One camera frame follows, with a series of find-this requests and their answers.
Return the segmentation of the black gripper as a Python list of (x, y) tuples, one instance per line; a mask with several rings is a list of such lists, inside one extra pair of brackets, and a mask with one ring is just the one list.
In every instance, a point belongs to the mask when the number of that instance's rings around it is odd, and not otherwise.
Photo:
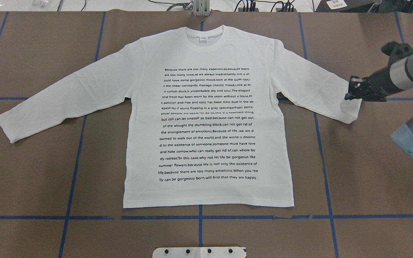
[(351, 76), (349, 81), (350, 92), (346, 93), (345, 100), (363, 99), (364, 101), (386, 102), (387, 97), (377, 95), (372, 91), (372, 87), (366, 78)]

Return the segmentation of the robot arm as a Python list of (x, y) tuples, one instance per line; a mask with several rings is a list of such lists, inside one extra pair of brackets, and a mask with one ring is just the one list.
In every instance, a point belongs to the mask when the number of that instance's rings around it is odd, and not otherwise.
[[(366, 78), (352, 76), (346, 100), (385, 102), (387, 96), (413, 88), (413, 49), (407, 43), (389, 42), (381, 51), (389, 56), (387, 67)], [(392, 141), (413, 157), (413, 117), (392, 135)]]

